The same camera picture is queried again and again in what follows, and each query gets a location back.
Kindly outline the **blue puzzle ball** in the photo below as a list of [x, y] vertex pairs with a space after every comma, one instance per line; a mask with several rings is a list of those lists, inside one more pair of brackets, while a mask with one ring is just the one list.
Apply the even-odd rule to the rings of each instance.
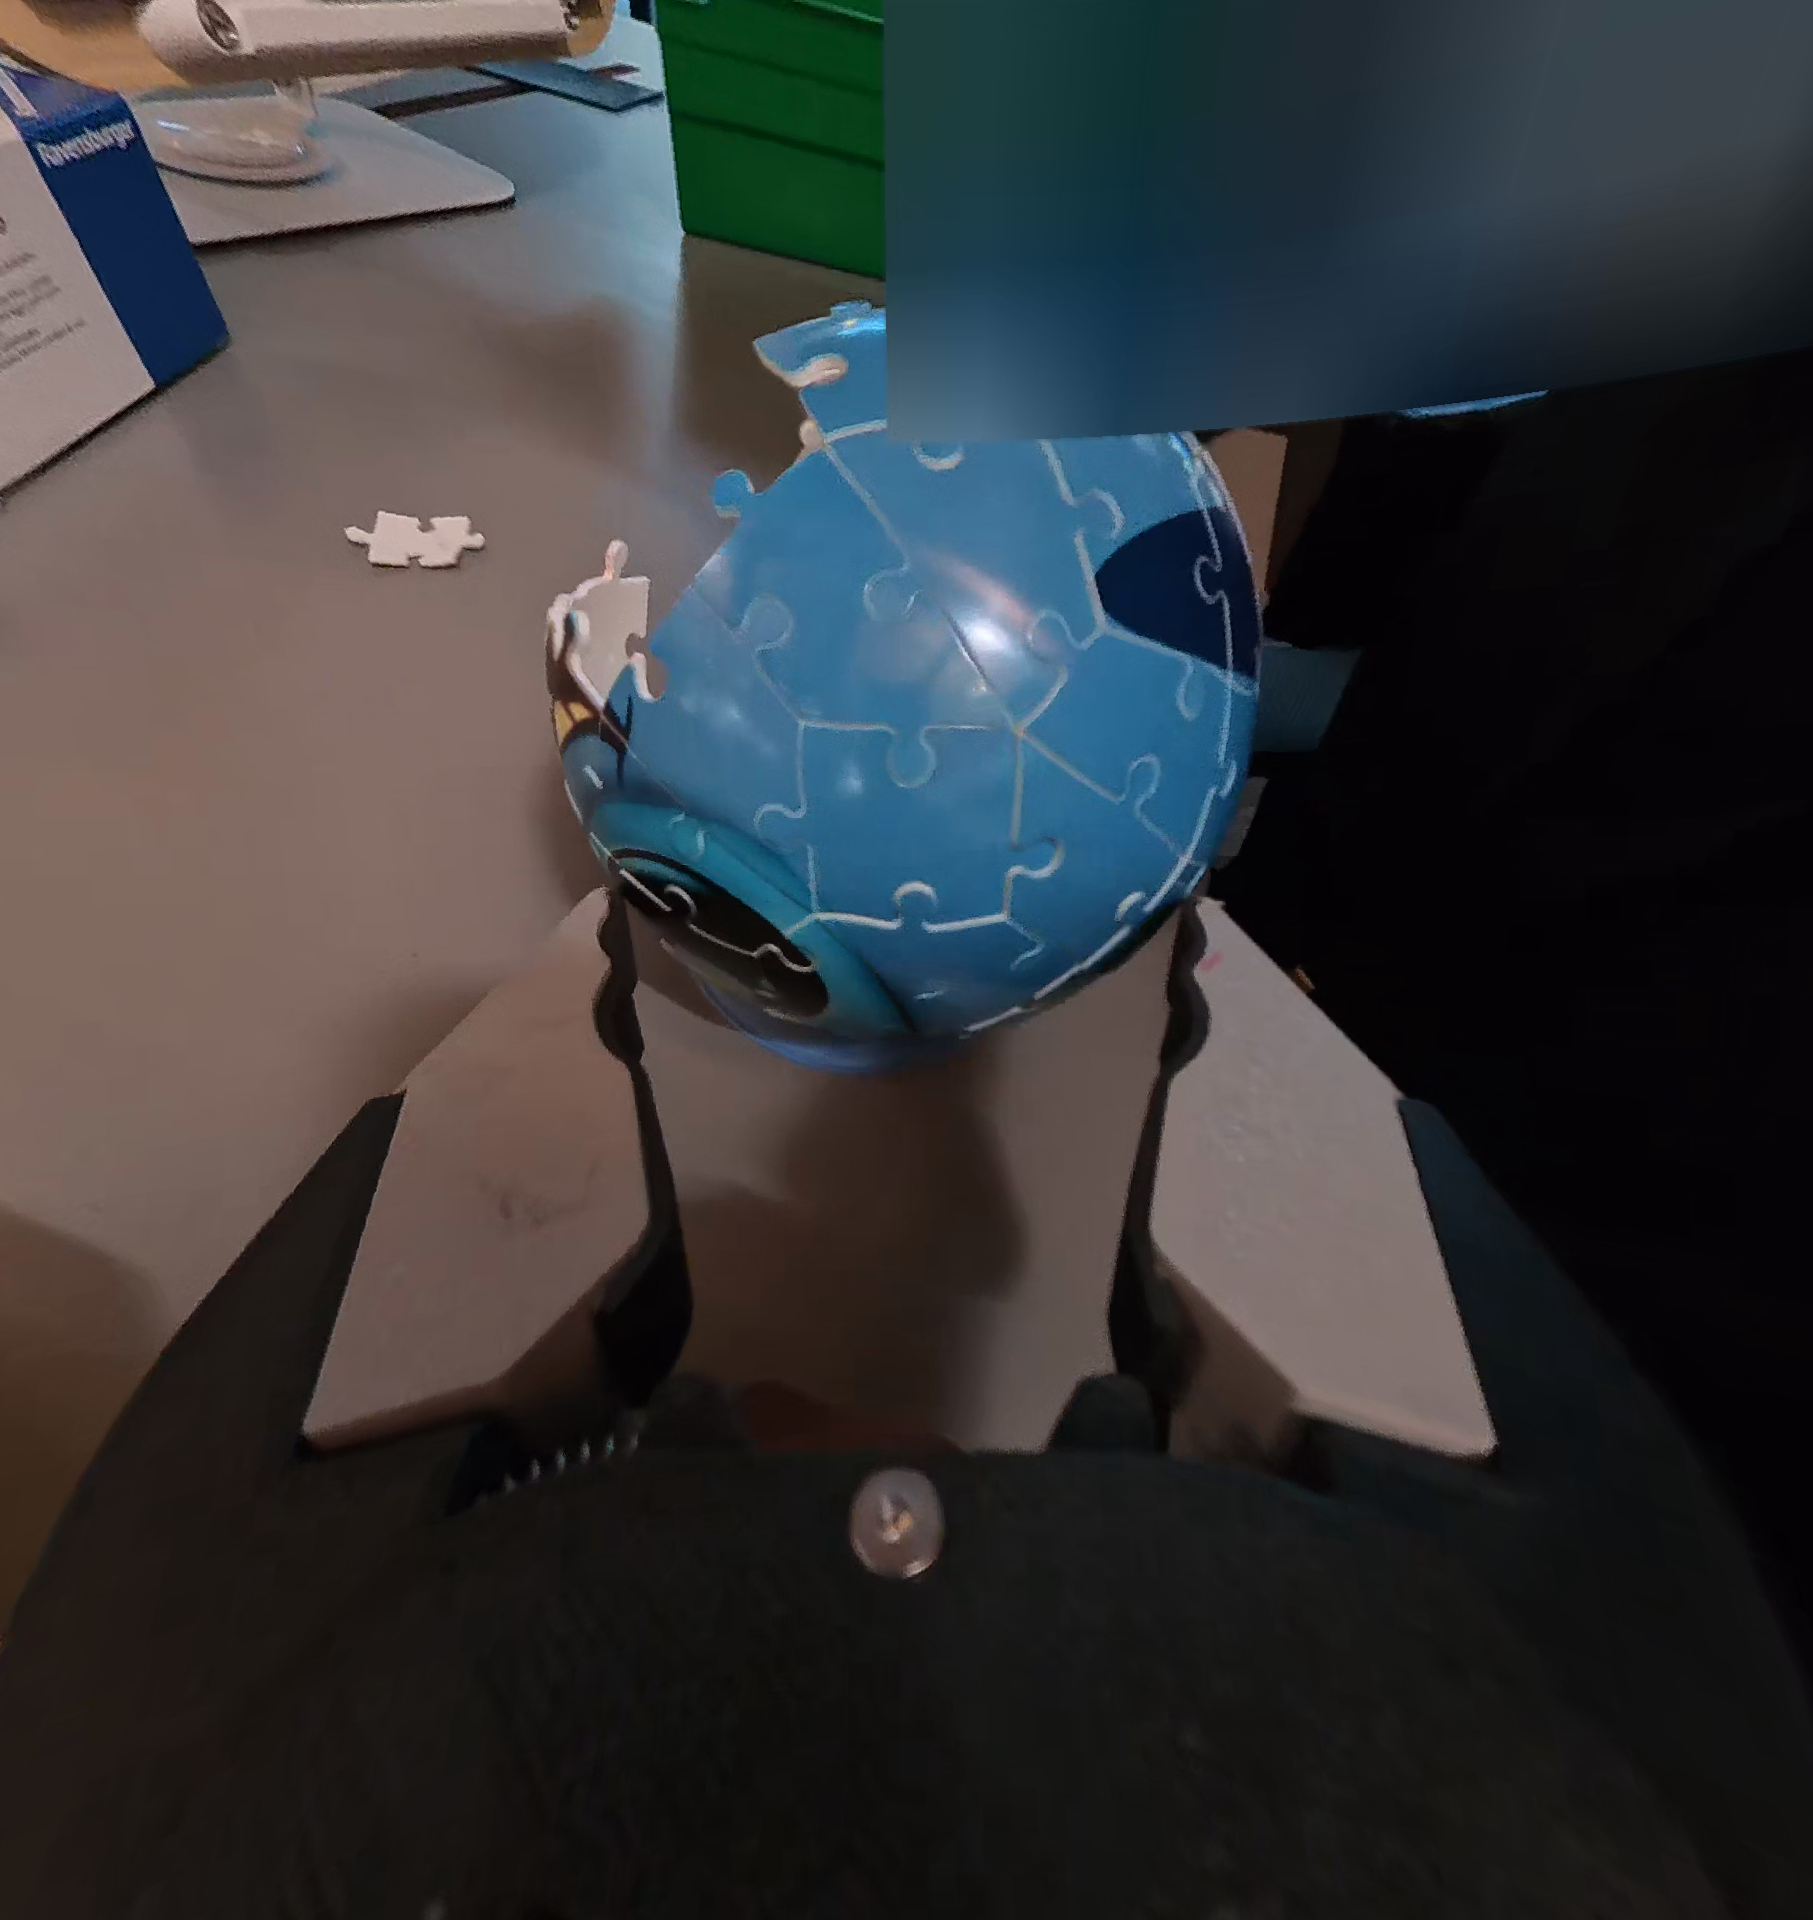
[[1266, 587], [1199, 434], [904, 447], [884, 310], [758, 336], [801, 447], [602, 705], [553, 705], [602, 885], [798, 1064], [1039, 1017], [1180, 920], [1257, 758]]

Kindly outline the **white blue puzzle box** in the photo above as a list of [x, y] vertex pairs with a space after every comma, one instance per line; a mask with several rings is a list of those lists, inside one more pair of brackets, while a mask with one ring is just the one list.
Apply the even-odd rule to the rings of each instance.
[[127, 96], [0, 54], [0, 497], [220, 343]]

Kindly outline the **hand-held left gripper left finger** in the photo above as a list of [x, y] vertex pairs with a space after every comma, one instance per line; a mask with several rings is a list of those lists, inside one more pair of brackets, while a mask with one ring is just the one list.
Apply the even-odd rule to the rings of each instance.
[[411, 1064], [306, 1438], [342, 1456], [502, 1424], [553, 1443], [645, 1411], [686, 1326], [632, 941], [600, 885]]

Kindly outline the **white clip rod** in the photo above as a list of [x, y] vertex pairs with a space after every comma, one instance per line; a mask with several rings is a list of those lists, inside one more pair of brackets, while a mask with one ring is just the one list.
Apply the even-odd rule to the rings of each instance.
[[382, 72], [559, 63], [588, 0], [146, 0], [138, 35], [180, 87], [311, 87]]

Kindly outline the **green plastic bin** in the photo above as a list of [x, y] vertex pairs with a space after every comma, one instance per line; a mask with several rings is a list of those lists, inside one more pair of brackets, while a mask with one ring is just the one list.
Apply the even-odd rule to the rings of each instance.
[[879, 0], [656, 0], [680, 231], [884, 272]]

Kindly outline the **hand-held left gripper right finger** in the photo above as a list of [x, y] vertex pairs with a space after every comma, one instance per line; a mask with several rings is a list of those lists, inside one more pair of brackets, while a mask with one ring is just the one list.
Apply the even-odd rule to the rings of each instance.
[[1494, 1459], [1402, 1085], [1222, 904], [1174, 941], [1109, 1350], [1184, 1459], [1282, 1459], [1302, 1431]]

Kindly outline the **grey fabric chair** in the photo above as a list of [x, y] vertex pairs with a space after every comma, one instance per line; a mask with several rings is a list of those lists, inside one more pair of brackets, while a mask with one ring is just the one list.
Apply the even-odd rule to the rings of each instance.
[[1266, 645], [1257, 758], [1319, 758], [1362, 649]]

